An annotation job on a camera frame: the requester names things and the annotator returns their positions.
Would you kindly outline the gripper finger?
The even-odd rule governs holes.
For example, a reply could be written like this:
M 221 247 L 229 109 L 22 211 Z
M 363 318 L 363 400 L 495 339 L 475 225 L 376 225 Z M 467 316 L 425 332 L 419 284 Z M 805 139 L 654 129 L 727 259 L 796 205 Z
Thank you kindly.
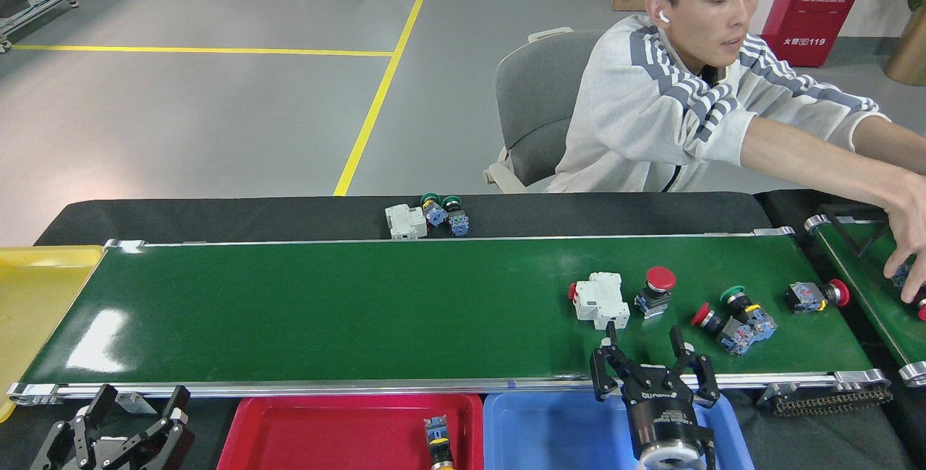
M 123 443 L 124 469 L 181 468 L 195 442 L 186 414 L 189 398 L 188 389 L 177 385 L 159 420 Z
M 703 407 L 714 407 L 715 402 L 720 400 L 721 392 L 715 381 L 711 358 L 699 355 L 690 343 L 685 342 L 678 325 L 672 326 L 671 345 L 676 356 L 674 368 L 671 369 L 672 390 L 676 397 Z M 682 381 L 681 376 L 687 369 L 692 369 L 697 377 L 698 387 L 695 391 Z
M 50 428 L 32 469 L 98 469 L 103 457 L 95 449 L 99 427 L 118 392 L 112 385 L 102 385 L 90 404 L 80 408 L 69 421 L 57 421 Z
M 595 400 L 603 402 L 611 391 L 619 388 L 622 381 L 631 372 L 632 359 L 616 344 L 616 324 L 608 321 L 606 335 L 599 347 L 593 349 L 590 356 L 591 380 Z

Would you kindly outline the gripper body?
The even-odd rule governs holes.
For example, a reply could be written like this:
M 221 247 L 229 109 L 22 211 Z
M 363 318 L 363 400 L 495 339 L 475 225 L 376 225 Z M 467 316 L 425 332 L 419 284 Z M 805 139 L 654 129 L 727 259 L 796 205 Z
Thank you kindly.
M 705 456 L 713 431 L 698 424 L 691 388 L 665 367 L 640 372 L 641 377 L 622 377 L 634 455 L 680 449 L 683 456 Z
M 123 445 L 93 446 L 93 469 L 136 469 L 137 456 L 133 449 Z

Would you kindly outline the person's right hand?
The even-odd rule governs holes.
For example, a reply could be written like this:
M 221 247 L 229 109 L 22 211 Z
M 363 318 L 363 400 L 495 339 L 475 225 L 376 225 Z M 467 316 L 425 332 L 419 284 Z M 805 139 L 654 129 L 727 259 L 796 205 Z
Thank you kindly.
M 900 293 L 902 302 L 912 303 L 925 281 L 924 195 L 909 190 L 890 193 L 883 209 L 896 242 L 896 248 L 884 265 L 883 275 L 892 278 L 901 265 L 914 257 Z

